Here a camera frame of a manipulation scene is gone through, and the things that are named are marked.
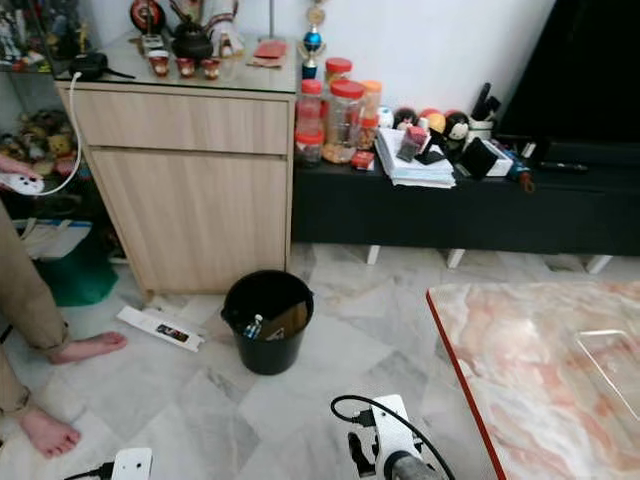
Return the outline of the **white handheld device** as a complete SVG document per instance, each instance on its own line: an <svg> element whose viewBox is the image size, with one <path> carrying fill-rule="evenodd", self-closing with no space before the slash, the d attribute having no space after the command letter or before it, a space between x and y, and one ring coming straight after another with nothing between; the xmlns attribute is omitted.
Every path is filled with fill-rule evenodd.
<svg viewBox="0 0 640 480"><path fill-rule="evenodd" d="M1 173L1 186L10 189L18 195L38 197L45 195L44 179L38 175L24 175L19 173Z"/></svg>

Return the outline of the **black round rubbish bin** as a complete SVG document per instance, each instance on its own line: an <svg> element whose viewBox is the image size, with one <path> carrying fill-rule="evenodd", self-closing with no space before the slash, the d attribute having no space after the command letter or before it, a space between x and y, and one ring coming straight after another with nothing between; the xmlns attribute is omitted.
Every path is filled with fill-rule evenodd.
<svg viewBox="0 0 640 480"><path fill-rule="evenodd" d="M288 370L297 360L305 329L284 340L262 340L243 337L244 325L251 323L253 315L262 315L262 326L288 307L306 301L314 317L314 293L298 276L283 270L260 270L242 276L229 289L221 319L232 329L242 364L259 375L278 375Z"/></svg>

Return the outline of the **person's bare hand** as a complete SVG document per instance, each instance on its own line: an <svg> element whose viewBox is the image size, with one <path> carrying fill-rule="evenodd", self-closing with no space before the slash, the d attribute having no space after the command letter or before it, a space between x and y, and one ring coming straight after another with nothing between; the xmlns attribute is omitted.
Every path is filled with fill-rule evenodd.
<svg viewBox="0 0 640 480"><path fill-rule="evenodd" d="M5 175L42 179L42 175L38 174L31 165L24 163L24 161L15 160L14 157L5 154L0 155L0 172Z"/></svg>

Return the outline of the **brown cardboard box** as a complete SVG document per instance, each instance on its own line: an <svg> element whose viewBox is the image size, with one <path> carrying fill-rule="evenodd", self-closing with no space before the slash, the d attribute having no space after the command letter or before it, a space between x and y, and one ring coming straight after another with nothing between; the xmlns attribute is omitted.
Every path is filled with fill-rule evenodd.
<svg viewBox="0 0 640 480"><path fill-rule="evenodd" d="M262 340L284 340L301 333L311 317L311 308L306 301L298 302L278 314L262 326Z"/></svg>

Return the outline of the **pink marble table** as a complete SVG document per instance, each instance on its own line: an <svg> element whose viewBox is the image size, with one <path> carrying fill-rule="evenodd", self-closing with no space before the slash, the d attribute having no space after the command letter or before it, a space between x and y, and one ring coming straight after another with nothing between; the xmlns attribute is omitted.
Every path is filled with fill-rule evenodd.
<svg viewBox="0 0 640 480"><path fill-rule="evenodd" d="M426 300L500 480L640 480L640 282Z"/></svg>

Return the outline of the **flat white carton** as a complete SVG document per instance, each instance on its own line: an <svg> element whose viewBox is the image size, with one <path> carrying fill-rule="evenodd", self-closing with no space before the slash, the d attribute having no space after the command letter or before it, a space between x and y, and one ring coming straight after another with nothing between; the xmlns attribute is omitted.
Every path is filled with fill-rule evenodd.
<svg viewBox="0 0 640 480"><path fill-rule="evenodd" d="M150 334L152 337L165 340L173 346L187 349L189 352L198 352L201 344L205 342L204 333L200 329L186 325L173 316L155 310L155 308L137 310L137 308L125 306L118 312L116 319L141 330L141 332Z"/></svg>

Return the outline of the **low black TV console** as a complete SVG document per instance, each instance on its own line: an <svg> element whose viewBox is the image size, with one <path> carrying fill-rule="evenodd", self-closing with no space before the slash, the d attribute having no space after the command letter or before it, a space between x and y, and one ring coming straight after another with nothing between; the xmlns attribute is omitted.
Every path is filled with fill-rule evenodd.
<svg viewBox="0 0 640 480"><path fill-rule="evenodd" d="M532 170L451 189L393 186L380 170L325 164L293 174L294 242L640 256L640 168Z"/></svg>

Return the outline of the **stack of white papers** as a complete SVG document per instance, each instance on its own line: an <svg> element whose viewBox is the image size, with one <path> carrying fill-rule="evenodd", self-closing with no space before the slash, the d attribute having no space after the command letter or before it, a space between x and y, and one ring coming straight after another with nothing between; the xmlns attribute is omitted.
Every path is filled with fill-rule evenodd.
<svg viewBox="0 0 640 480"><path fill-rule="evenodd" d="M398 129L379 128L375 140L381 170L392 180L393 186L451 189L456 187L454 169L447 160L425 165L417 160L399 156L404 132Z"/></svg>

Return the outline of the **light wooden cabinet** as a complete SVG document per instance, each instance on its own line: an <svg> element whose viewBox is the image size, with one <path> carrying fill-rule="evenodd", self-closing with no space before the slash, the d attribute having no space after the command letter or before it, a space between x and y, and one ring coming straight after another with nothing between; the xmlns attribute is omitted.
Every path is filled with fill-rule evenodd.
<svg viewBox="0 0 640 480"><path fill-rule="evenodd" d="M143 293L223 293L287 268L292 88L61 79L58 92Z"/></svg>

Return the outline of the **person in khaki trousers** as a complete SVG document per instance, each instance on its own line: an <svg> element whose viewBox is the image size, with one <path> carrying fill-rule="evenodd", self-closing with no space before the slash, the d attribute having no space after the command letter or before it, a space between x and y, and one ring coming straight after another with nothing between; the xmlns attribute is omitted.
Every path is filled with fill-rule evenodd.
<svg viewBox="0 0 640 480"><path fill-rule="evenodd" d="M128 339L118 332L70 338L49 285L38 274L5 206L0 207L0 289L1 317L50 364L74 364L127 347ZM73 451L81 440L76 429L32 401L29 388L20 383L6 356L0 358L0 408L46 457Z"/></svg>

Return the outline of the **black square box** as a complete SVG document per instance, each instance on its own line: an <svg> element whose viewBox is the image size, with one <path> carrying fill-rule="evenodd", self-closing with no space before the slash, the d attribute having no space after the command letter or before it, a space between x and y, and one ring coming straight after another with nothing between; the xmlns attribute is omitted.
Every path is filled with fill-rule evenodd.
<svg viewBox="0 0 640 480"><path fill-rule="evenodd" d="M467 142L463 152L454 161L467 177L484 179L489 177L489 172L503 159L502 151L495 147L490 140L476 137Z"/></svg>

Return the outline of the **large red-lid plastic jar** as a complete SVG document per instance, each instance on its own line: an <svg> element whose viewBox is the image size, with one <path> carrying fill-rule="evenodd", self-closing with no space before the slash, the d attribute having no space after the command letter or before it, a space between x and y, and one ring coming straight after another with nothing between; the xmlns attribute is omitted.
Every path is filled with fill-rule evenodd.
<svg viewBox="0 0 640 480"><path fill-rule="evenodd" d="M349 79L342 79L330 86L323 146L326 163L348 164L355 155L364 96L365 87Z"/></svg>

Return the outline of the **green bag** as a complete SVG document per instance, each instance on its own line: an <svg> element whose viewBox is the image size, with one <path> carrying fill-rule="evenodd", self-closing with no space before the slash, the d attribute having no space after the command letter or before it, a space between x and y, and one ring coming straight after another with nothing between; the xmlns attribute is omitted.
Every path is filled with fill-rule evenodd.
<svg viewBox="0 0 640 480"><path fill-rule="evenodd" d="M113 291L118 275L110 248L91 221L27 218L13 224L56 306L96 305Z"/></svg>

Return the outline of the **orange-lid plastic jar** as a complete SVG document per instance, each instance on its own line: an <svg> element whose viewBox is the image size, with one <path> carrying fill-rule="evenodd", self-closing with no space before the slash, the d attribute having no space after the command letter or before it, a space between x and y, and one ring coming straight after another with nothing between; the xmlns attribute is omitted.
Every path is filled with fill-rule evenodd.
<svg viewBox="0 0 640 480"><path fill-rule="evenodd" d="M364 81L361 86L364 87L364 97L362 97L356 147L358 150L372 151L380 125L379 108L383 84L378 81Z"/></svg>

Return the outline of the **white pen cup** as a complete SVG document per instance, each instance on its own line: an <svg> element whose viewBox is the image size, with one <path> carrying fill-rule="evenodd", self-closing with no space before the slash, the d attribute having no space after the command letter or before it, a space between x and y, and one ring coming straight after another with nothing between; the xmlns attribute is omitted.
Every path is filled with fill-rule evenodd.
<svg viewBox="0 0 640 480"><path fill-rule="evenodd" d="M468 114L468 133L466 141L489 140L492 137L494 124L497 123L497 113L500 100L492 95L492 83L486 82L480 88L479 96Z"/></svg>

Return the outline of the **slim red-lid plastic jar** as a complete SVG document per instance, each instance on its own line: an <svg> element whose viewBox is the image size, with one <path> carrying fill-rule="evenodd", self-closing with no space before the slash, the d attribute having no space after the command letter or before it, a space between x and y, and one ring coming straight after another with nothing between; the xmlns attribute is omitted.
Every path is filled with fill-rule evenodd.
<svg viewBox="0 0 640 480"><path fill-rule="evenodd" d="M300 92L294 113L296 134L321 134L324 124L324 83L320 79L307 78L300 82Z"/></svg>

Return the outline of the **red-lid jar orange contents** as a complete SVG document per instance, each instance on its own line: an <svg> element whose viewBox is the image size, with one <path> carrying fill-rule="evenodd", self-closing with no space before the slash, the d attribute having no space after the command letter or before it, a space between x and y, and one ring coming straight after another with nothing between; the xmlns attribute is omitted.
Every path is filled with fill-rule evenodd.
<svg viewBox="0 0 640 480"><path fill-rule="evenodd" d="M325 83L334 84L351 81L352 70L355 68L347 58L328 58L325 60Z"/></svg>

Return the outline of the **flat red ornament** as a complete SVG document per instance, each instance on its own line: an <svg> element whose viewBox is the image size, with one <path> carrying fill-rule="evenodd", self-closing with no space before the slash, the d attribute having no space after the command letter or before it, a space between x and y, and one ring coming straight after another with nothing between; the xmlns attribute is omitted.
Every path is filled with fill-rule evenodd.
<svg viewBox="0 0 640 480"><path fill-rule="evenodd" d="M262 38L247 64L250 67L282 69L287 59L287 42L279 38Z"/></svg>

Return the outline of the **gold and blue trophy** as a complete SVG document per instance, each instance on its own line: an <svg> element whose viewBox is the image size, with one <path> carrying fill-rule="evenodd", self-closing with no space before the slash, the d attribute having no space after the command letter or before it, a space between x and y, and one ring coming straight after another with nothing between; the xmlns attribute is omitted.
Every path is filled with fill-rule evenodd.
<svg viewBox="0 0 640 480"><path fill-rule="evenodd" d="M301 78L316 79L319 72L319 60L323 58L325 51L325 41L319 31L319 27L324 23L326 13L323 4L326 0L312 0L312 5L307 9L306 20L308 29L303 33L300 41L301 56Z"/></svg>

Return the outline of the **brown plush bear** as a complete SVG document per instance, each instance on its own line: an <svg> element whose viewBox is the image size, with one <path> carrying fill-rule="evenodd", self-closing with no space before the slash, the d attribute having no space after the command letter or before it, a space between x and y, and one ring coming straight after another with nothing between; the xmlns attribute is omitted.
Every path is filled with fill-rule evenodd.
<svg viewBox="0 0 640 480"><path fill-rule="evenodd" d="M76 157L76 145L68 134L51 134L46 138L47 156L55 163L73 160Z"/></svg>

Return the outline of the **black television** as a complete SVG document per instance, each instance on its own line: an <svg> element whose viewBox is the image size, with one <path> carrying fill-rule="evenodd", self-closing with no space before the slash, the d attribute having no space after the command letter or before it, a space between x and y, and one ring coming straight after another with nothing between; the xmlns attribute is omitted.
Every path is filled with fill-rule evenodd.
<svg viewBox="0 0 640 480"><path fill-rule="evenodd" d="M640 0L556 0L495 133L554 163L640 168Z"/></svg>

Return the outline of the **black teapot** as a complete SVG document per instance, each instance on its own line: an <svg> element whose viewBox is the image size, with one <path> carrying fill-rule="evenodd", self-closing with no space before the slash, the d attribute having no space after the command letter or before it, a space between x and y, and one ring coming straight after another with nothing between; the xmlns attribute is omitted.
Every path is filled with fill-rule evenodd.
<svg viewBox="0 0 640 480"><path fill-rule="evenodd" d="M214 56L209 33L195 20L182 20L172 33L172 51L177 58L204 60Z"/></svg>

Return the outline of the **white figurine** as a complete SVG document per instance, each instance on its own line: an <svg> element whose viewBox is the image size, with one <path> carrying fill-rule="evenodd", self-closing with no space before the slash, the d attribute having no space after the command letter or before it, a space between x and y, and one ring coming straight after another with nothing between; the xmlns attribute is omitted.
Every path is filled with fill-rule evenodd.
<svg viewBox="0 0 640 480"><path fill-rule="evenodd" d="M244 40L236 26L239 6L241 0L206 0L209 17L204 27L215 58L236 58L244 51Z"/></svg>

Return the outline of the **glass display cabinet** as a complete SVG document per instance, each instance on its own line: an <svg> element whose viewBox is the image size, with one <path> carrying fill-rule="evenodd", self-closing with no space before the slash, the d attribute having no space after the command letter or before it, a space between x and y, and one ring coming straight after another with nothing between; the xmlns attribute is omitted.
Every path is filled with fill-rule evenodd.
<svg viewBox="0 0 640 480"><path fill-rule="evenodd" d="M0 0L0 146L42 175L44 196L4 192L15 219L82 218L83 175L77 172L81 146L64 109L56 77L74 55L90 46L79 0ZM73 160L49 159L46 138L68 134Z"/></svg>

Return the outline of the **red and black round ornament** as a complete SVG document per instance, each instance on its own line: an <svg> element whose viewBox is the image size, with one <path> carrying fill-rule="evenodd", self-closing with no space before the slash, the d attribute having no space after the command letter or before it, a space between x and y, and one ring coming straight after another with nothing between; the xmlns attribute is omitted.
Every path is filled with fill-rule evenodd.
<svg viewBox="0 0 640 480"><path fill-rule="evenodd" d="M161 35L166 27L166 13L157 0L131 0L128 9L134 28L142 35Z"/></svg>

